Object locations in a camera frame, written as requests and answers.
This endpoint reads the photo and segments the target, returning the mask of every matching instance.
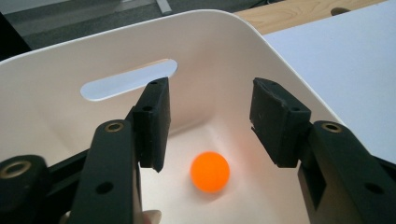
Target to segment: bin handle cutout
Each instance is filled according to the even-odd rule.
[[[102,101],[144,87],[154,79],[171,77],[176,70],[175,60],[159,60],[126,73],[88,82],[81,87],[80,93],[86,100]]]

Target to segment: white plastic bin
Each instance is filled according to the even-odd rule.
[[[162,223],[307,223],[296,169],[278,169],[250,130],[254,77],[283,85],[313,111],[332,113],[233,14],[198,10],[32,51],[0,63],[0,159],[37,154],[49,165],[89,148],[95,128],[123,119],[142,88],[104,101],[80,95],[90,81],[173,59],[172,124],[163,170],[142,170],[145,210]],[[231,168],[217,194],[190,182],[192,160],[214,150]]]

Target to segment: screw hole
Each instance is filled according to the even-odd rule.
[[[106,132],[108,133],[116,133],[123,128],[123,124],[120,122],[107,124],[105,127]]]
[[[373,183],[365,183],[364,187],[366,187],[368,190],[370,190],[374,194],[383,194],[384,190],[381,189],[377,184]]]
[[[333,8],[330,13],[332,14],[332,16],[337,16],[346,12],[349,12],[350,10],[344,7],[335,7]]]
[[[333,123],[323,123],[321,126],[324,130],[331,133],[340,133],[341,131],[343,131],[340,126]]]
[[[98,185],[98,187],[96,187],[96,193],[98,194],[107,194],[109,193],[111,190],[113,190],[113,184],[111,182],[104,182],[100,185]]]
[[[150,111],[150,110],[152,110],[152,107],[151,106],[145,106],[145,107],[143,107],[143,110],[144,111]]]

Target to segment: ping pong ball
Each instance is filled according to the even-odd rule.
[[[191,164],[190,176],[196,188],[215,193],[224,188],[230,177],[228,162],[217,152],[198,155]]]

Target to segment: wooden surface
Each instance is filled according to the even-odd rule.
[[[262,35],[331,17],[333,8],[349,10],[368,7],[384,0],[286,0],[235,13]]]

